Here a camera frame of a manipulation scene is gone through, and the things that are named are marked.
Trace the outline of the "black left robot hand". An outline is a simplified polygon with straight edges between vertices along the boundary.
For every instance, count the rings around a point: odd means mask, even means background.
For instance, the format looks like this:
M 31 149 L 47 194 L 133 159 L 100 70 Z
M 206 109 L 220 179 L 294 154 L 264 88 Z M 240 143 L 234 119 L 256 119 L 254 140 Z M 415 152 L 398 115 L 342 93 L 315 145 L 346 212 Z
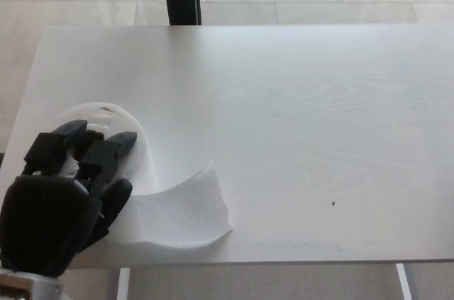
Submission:
M 133 185 L 115 177 L 138 134 L 108 138 L 86 120 L 41 132 L 1 207 L 1 265 L 59 277 L 74 256 L 107 236 Z

